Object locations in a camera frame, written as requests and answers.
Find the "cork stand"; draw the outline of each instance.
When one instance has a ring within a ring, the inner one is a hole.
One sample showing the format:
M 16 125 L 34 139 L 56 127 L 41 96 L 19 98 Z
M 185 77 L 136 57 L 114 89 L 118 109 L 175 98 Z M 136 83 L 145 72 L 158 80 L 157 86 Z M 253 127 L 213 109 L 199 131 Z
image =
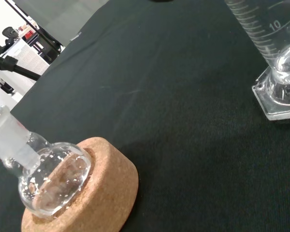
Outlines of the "cork stand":
M 22 232 L 118 232 L 124 225 L 138 189 L 135 166 L 103 138 L 78 146 L 92 156 L 87 183 L 54 217 L 38 218 L 26 209 Z

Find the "black fabric surface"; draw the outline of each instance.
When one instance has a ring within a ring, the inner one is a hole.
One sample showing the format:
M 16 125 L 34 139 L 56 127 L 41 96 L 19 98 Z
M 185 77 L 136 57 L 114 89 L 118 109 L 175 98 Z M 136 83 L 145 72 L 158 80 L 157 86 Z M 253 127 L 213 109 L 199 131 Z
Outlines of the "black fabric surface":
M 137 167 L 123 232 L 290 232 L 290 120 L 251 86 L 266 63 L 223 1 L 110 0 L 12 111 L 50 142 L 106 138 Z M 0 231 L 19 231 L 0 164 Z

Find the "number 10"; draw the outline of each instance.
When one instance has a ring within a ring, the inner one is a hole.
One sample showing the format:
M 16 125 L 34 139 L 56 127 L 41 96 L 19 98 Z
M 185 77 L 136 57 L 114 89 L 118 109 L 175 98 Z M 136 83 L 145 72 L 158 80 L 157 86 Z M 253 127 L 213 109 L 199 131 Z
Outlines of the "number 10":
M 273 31 L 276 31 L 277 29 L 281 28 L 281 24 L 278 20 L 275 20 L 274 21 L 274 25 L 270 23 L 270 28 L 273 30 Z

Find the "glass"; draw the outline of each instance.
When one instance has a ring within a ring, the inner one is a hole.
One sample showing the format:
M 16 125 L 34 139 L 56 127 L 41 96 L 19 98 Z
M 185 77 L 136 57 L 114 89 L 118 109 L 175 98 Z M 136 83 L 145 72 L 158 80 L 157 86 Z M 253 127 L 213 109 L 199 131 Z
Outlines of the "glass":
M 269 120 L 290 118 L 290 0 L 225 0 L 269 68 L 252 87 Z
M 0 107 L 0 159 L 18 177 L 26 208 L 41 218 L 67 205 L 91 167 L 85 150 L 70 143 L 49 143 L 22 126 L 6 106 Z

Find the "hexagonal glass base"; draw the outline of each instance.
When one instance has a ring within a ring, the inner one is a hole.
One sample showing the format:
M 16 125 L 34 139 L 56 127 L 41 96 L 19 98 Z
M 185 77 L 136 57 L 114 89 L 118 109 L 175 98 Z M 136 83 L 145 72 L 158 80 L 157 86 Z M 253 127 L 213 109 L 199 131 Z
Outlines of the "hexagonal glass base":
M 290 85 L 277 82 L 268 67 L 252 87 L 269 120 L 290 118 Z

